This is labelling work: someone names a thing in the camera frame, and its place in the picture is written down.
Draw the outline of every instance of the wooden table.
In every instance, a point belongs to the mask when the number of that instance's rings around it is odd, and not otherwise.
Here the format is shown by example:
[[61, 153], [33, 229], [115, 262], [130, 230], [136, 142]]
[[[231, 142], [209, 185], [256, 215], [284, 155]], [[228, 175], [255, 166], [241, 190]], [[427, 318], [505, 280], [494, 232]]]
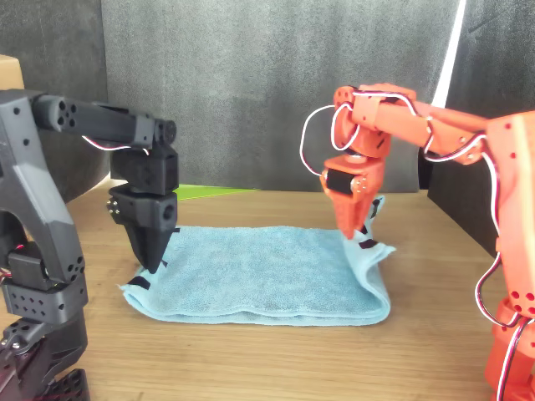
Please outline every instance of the wooden table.
[[[474, 285], [492, 259], [425, 196], [387, 195], [374, 224], [397, 247], [381, 263], [392, 312], [369, 327], [269, 327], [158, 322], [118, 286], [138, 267], [104, 184], [69, 204], [87, 263], [89, 346], [77, 367], [93, 401], [485, 400], [490, 323]], [[184, 200], [198, 226], [335, 228], [326, 196], [248, 192]], [[494, 310], [503, 276], [485, 287]], [[2, 327], [15, 318], [0, 313]]]

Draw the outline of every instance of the towel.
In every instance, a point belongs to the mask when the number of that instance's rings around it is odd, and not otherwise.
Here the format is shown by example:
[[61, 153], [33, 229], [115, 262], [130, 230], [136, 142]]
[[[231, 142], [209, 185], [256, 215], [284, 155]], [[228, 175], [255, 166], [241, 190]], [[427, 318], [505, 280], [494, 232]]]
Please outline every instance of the towel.
[[289, 226], [181, 227], [160, 267], [121, 287], [139, 312], [167, 322], [360, 326], [384, 320], [390, 299], [378, 262], [394, 248], [362, 231]]

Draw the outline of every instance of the green paper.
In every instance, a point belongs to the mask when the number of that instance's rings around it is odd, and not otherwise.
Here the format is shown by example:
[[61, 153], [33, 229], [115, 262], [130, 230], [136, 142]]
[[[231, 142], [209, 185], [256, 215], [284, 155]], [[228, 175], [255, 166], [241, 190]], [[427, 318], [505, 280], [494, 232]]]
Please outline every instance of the green paper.
[[183, 185], [181, 184], [176, 190], [179, 201], [186, 199], [206, 198], [208, 196], [239, 194], [249, 192], [238, 188], [225, 188], [221, 186], [204, 186], [204, 185]]

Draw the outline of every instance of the mounting hole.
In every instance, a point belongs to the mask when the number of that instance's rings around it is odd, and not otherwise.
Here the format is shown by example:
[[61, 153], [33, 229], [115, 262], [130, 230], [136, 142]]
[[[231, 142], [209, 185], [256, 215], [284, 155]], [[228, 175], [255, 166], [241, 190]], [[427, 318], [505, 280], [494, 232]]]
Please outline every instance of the mounting hole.
[[164, 220], [169, 220], [171, 217], [173, 217], [173, 211], [175, 208], [171, 205], [166, 206], [164, 209]]

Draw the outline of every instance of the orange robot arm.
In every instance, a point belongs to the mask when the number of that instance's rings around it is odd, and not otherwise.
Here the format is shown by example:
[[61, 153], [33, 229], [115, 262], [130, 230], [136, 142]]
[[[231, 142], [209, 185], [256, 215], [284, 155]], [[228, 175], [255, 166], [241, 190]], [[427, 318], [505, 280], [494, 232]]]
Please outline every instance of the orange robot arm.
[[[535, 112], [484, 119], [418, 102], [414, 91], [391, 84], [340, 88], [334, 107], [331, 140], [345, 154], [325, 162], [320, 180], [349, 239], [382, 186], [392, 135], [423, 147], [432, 161], [488, 163], [499, 237], [497, 259], [476, 287], [478, 306], [496, 324], [486, 376], [497, 391], [493, 399], [534, 401], [535, 332], [528, 324], [535, 318]], [[481, 286], [500, 261], [508, 296], [494, 317], [483, 305]]]

